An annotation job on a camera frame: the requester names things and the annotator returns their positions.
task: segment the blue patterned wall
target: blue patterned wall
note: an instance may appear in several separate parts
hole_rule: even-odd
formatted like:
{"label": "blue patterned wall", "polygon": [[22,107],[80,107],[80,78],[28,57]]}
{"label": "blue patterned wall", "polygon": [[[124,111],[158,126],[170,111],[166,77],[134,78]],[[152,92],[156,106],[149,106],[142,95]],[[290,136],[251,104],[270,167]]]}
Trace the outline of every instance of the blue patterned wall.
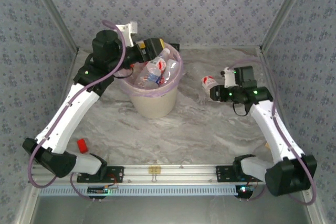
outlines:
{"label": "blue patterned wall", "polygon": [[136,20],[139,37],[183,45],[260,45],[283,0],[53,0],[77,46],[100,21]]}
{"label": "blue patterned wall", "polygon": [[297,0],[267,56],[293,137],[318,160],[316,183],[336,223],[336,0]]}
{"label": "blue patterned wall", "polygon": [[73,53],[40,0],[0,5],[0,223],[11,223],[28,180],[22,142],[53,116]]}

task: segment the white marble surface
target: white marble surface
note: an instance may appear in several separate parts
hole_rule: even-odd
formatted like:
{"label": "white marble surface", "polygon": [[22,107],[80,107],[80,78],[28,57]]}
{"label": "white marble surface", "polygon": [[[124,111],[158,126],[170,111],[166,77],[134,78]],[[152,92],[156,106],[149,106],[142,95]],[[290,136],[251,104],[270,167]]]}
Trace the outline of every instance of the white marble surface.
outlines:
{"label": "white marble surface", "polygon": [[[72,76],[86,56],[80,51]],[[176,106],[161,119],[139,115],[117,82],[110,85],[75,130],[68,149],[78,151],[85,138],[89,151],[112,164],[228,164],[235,156],[256,154],[270,160],[270,151],[253,118],[236,116],[230,103],[207,97],[200,79],[219,72],[238,59],[254,55],[235,49],[184,49],[184,76]],[[264,84],[261,67],[254,66],[258,85]],[[239,107],[237,112],[244,113]]]}

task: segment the metal bracket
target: metal bracket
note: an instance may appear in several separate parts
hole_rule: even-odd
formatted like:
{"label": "metal bracket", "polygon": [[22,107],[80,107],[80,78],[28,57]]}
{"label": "metal bracket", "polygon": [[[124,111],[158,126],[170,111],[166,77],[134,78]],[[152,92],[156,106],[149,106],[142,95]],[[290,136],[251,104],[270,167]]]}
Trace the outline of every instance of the metal bracket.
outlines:
{"label": "metal bracket", "polygon": [[124,167],[123,166],[108,166],[106,168],[106,173],[102,179],[99,179],[95,175],[90,175],[86,173],[80,173],[77,176],[77,183],[113,183],[117,180],[117,183],[122,183],[124,178]]}
{"label": "metal bracket", "polygon": [[218,165],[216,166],[217,182],[260,182],[260,180],[249,175],[241,175],[237,177],[232,165]]}

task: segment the trash bin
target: trash bin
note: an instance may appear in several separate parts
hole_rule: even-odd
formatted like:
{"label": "trash bin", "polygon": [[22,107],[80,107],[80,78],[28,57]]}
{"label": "trash bin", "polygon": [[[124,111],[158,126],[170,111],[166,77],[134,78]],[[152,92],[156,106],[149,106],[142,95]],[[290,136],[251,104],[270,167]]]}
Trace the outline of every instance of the trash bin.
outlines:
{"label": "trash bin", "polygon": [[179,52],[171,45],[164,43],[170,50],[170,59],[180,63],[175,77],[164,86],[157,89],[144,90],[135,87],[134,78],[119,79],[120,88],[127,93],[135,109],[146,118],[161,118],[169,114],[174,108],[177,96],[177,86],[183,74],[183,61]]}

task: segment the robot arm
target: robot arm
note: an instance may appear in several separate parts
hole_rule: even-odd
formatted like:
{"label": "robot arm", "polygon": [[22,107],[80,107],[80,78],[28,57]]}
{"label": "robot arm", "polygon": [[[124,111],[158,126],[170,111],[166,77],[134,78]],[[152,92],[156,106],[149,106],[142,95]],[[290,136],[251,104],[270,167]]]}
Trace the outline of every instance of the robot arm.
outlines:
{"label": "robot arm", "polygon": [[213,87],[210,90],[211,98],[220,102],[244,104],[245,111],[256,120],[264,134],[273,157],[273,163],[262,161],[253,155],[235,158],[233,167],[237,176],[245,174],[265,181],[269,191],[275,196],[309,189],[308,177],[292,150],[303,160],[312,176],[317,162],[312,155],[305,156],[275,111],[274,116],[291,147],[286,145],[273,121],[273,97],[266,87],[257,87],[252,67],[233,70],[226,68],[222,75],[225,84]]}
{"label": "robot arm", "polygon": [[[119,25],[126,42],[126,54],[121,65],[129,69],[136,62],[146,62],[154,59],[164,48],[161,39],[147,39],[136,45],[133,44],[131,34],[137,32],[137,25],[131,22]],[[89,108],[99,99],[105,89],[114,81],[111,76],[104,81],[80,93],[70,104],[71,98],[86,85],[106,76],[114,69],[121,57],[120,40],[116,32],[103,30],[97,33],[92,42],[93,53],[90,54],[85,65],[79,69],[74,78],[67,98],[56,112],[50,123],[34,138],[27,138],[23,148],[31,155],[36,146],[45,138],[47,132],[66,106],[68,109],[61,117],[48,139],[42,144],[35,155],[35,160],[54,173],[57,177],[65,177],[69,173],[84,173],[102,178],[106,171],[107,162],[93,154],[85,155],[66,152],[66,147],[74,130]]]}

